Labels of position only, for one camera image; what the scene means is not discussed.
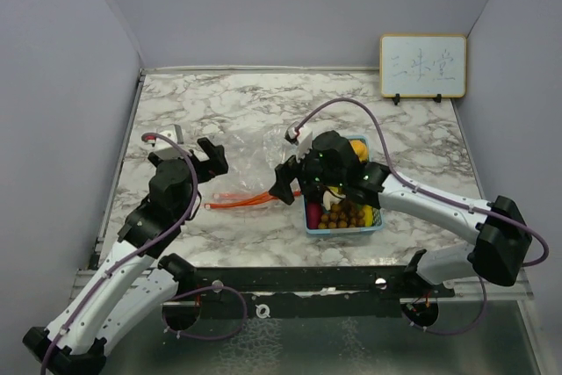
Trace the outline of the clear zip top bag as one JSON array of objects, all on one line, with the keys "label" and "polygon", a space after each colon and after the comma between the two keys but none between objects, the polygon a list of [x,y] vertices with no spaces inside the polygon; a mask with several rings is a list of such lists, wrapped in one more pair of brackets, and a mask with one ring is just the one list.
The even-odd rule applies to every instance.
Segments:
[{"label": "clear zip top bag", "polygon": [[275,182],[274,169],[293,153],[283,128],[238,129],[216,134],[212,140],[225,147],[229,170],[212,182],[205,209],[247,210],[279,202],[269,194]]}]

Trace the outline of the white mushroom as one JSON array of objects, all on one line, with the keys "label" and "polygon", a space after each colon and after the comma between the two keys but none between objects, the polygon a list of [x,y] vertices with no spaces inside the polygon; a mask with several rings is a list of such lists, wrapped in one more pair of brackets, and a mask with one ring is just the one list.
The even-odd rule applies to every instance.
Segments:
[{"label": "white mushroom", "polygon": [[321,203],[326,210],[330,211],[332,205],[340,204],[345,199],[346,197],[343,194],[328,187],[322,194]]}]

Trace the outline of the brown longan bunch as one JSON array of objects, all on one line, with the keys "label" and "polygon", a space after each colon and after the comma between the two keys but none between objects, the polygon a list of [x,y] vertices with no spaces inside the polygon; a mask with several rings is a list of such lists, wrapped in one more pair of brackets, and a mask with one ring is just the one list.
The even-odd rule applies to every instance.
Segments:
[{"label": "brown longan bunch", "polygon": [[317,229],[344,229],[364,227],[362,206],[343,202],[332,205],[330,211],[323,211],[321,223]]}]

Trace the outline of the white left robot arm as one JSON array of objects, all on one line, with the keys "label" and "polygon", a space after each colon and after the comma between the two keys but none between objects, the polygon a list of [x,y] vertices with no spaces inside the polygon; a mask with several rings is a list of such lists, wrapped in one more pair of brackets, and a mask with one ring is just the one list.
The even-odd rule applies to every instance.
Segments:
[{"label": "white left robot arm", "polygon": [[43,374],[99,374],[115,345],[154,307],[193,292],[194,279],[183,270],[141,275],[195,215],[199,185],[227,173],[225,150],[200,138],[207,155],[201,161],[164,135],[145,133],[142,139],[154,147],[148,156],[155,166],[148,194],[126,217],[118,240],[72,303],[23,338]]}]

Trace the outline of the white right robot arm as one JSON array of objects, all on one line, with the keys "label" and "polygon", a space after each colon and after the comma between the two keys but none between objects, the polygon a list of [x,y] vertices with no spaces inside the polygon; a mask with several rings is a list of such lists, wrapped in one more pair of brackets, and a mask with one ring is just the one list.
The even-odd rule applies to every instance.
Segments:
[{"label": "white right robot arm", "polygon": [[369,159],[367,147],[336,131],[307,134],[298,153],[275,168],[271,196],[294,201],[292,184],[308,202],[345,199],[361,206],[405,213],[452,232],[462,243],[416,252],[403,276],[405,290],[422,297],[435,285],[473,275],[499,286],[514,285],[531,244],[515,201],[493,202],[439,191]]}]

